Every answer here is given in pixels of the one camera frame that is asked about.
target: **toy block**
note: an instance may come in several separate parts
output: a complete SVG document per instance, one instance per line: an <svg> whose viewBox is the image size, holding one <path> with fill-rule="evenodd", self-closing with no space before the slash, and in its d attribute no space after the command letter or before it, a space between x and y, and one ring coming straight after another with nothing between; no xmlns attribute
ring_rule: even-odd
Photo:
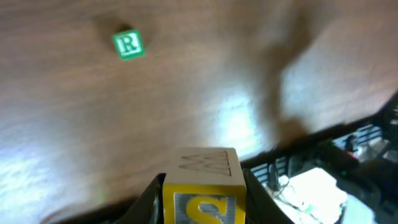
<svg viewBox="0 0 398 224"><path fill-rule="evenodd" d="M137 30L114 34L113 42L122 60L129 60L145 54L144 44Z"/></svg>
<svg viewBox="0 0 398 224"><path fill-rule="evenodd" d="M165 224L244 224L246 184L235 149L175 151L163 204Z"/></svg>

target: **yellow cube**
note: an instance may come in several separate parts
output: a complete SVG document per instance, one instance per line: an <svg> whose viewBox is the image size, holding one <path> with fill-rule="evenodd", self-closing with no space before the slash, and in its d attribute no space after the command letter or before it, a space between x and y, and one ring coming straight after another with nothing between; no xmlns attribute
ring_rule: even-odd
<svg viewBox="0 0 398 224"><path fill-rule="evenodd" d="M244 224L246 184L235 149L175 151L163 206L165 224Z"/></svg>

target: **green letter block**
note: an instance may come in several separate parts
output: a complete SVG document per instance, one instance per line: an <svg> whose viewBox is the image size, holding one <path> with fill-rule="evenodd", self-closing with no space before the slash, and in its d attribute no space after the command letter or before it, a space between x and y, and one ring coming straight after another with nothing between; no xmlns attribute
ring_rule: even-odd
<svg viewBox="0 0 398 224"><path fill-rule="evenodd" d="M136 30L114 34L113 41L122 60L140 57L145 54L141 36Z"/></svg>

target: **yellow border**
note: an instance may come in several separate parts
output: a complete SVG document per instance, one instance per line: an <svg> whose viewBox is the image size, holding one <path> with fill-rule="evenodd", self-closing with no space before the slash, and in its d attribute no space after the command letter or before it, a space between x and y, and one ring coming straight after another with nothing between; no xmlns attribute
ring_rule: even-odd
<svg viewBox="0 0 398 224"><path fill-rule="evenodd" d="M163 186L164 223L175 223L174 193L227 195L236 197L235 223L244 224L246 214L246 186L243 185L189 185L168 184Z"/></svg>

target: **wooden table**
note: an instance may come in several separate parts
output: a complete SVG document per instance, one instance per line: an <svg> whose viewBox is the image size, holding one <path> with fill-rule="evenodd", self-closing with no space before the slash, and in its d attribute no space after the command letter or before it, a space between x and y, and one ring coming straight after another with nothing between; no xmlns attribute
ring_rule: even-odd
<svg viewBox="0 0 398 224"><path fill-rule="evenodd" d="M398 86L393 0L3 0L0 217L139 195L170 150L280 142L374 113ZM138 29L147 55L111 42Z"/></svg>

